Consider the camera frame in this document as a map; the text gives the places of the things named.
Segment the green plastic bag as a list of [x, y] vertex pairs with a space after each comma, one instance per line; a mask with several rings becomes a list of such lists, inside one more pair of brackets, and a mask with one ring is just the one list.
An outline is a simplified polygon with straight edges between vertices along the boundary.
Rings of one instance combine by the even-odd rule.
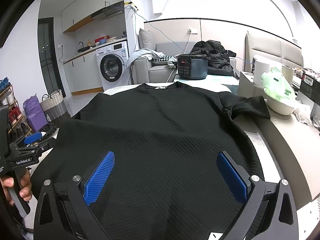
[[277, 67], [264, 72], [260, 79], [266, 95], [288, 106], [295, 104], [295, 91]]

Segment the black jacket pile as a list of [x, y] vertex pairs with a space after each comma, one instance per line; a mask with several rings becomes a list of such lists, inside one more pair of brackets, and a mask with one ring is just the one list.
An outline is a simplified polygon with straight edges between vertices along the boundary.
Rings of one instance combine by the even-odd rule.
[[226, 50], [220, 42], [213, 40], [197, 42], [190, 53], [208, 57], [208, 75], [235, 77], [230, 57], [236, 57], [236, 53]]

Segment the white cylindrical container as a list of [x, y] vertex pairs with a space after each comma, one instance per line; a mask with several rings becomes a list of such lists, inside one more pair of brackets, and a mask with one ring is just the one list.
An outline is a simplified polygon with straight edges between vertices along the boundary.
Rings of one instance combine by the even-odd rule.
[[271, 70], [271, 60], [255, 54], [253, 56], [253, 63], [254, 63], [254, 69], [253, 69], [253, 74], [254, 74], [254, 79], [253, 79], [253, 83], [258, 86], [258, 87], [262, 87], [263, 84], [261, 82], [261, 76], [263, 73], [267, 73]]

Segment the woven laundry basket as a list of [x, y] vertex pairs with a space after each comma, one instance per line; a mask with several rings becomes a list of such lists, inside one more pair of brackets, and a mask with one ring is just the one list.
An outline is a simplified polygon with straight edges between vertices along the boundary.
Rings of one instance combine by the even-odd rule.
[[42, 96], [40, 105], [48, 122], [52, 122], [57, 128], [71, 118], [63, 100], [62, 90], [52, 90], [50, 94]]

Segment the white bowl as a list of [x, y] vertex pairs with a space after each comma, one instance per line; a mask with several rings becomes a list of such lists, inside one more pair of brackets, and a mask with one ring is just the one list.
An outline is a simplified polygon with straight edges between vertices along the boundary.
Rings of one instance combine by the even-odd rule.
[[280, 115], [283, 115], [283, 116], [290, 115], [295, 109], [296, 105], [292, 102], [280, 102], [270, 97], [269, 95], [267, 95], [266, 92], [265, 92], [265, 96], [266, 96], [268, 107], [270, 107], [270, 109], [272, 109], [274, 112]]

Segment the black range hood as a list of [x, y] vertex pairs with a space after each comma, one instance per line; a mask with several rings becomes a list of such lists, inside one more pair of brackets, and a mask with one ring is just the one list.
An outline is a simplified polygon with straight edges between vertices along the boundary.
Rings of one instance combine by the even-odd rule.
[[109, 5], [107, 7], [101, 8], [98, 11], [91, 14], [92, 20], [105, 20], [107, 18], [114, 17], [124, 12], [124, 2], [120, 1]]

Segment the black cardboard box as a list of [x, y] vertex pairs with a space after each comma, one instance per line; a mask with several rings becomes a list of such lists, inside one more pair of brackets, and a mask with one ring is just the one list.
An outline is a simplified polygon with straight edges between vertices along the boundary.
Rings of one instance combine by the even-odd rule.
[[320, 104], [320, 84], [315, 78], [303, 73], [299, 91], [317, 105]]

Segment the dark electric pressure cooker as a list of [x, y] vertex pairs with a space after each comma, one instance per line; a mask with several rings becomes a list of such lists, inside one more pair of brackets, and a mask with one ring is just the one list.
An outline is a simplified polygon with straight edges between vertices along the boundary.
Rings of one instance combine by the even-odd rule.
[[202, 80], [208, 75], [208, 57], [203, 54], [177, 56], [178, 75], [186, 80]]

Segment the white washing machine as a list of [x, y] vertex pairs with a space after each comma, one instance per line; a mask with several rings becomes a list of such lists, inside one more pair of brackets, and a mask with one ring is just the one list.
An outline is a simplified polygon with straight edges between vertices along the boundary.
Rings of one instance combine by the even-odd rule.
[[131, 84], [131, 70], [126, 65], [129, 58], [126, 39], [100, 47], [95, 54], [104, 91]]

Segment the grey sofa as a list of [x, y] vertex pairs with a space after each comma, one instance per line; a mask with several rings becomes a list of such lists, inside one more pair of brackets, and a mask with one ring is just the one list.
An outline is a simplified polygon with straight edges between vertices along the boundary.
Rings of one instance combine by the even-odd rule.
[[127, 61], [133, 67], [135, 83], [171, 82], [178, 75], [177, 55], [165, 55], [156, 50], [153, 34], [144, 29], [139, 30], [140, 49], [135, 51]]

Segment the wooden shoe rack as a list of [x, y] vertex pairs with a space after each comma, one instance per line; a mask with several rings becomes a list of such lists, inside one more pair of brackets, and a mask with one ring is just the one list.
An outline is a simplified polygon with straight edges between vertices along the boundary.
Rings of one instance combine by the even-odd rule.
[[8, 106], [9, 142], [21, 141], [32, 134], [32, 129], [20, 110], [13, 86], [8, 77], [1, 80], [1, 106]]

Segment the purple bag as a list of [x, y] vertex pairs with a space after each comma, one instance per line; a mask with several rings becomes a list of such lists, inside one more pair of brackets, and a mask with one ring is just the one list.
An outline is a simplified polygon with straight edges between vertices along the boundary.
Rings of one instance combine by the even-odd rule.
[[34, 132], [39, 131], [44, 125], [48, 124], [37, 95], [33, 95], [25, 100], [23, 109], [27, 117], [27, 122]]

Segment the white kitchen base cabinet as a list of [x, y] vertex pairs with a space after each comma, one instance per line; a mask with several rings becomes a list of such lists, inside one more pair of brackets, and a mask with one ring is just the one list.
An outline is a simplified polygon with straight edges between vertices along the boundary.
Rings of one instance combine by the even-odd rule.
[[64, 64], [64, 70], [72, 95], [103, 91], [95, 52], [69, 61]]

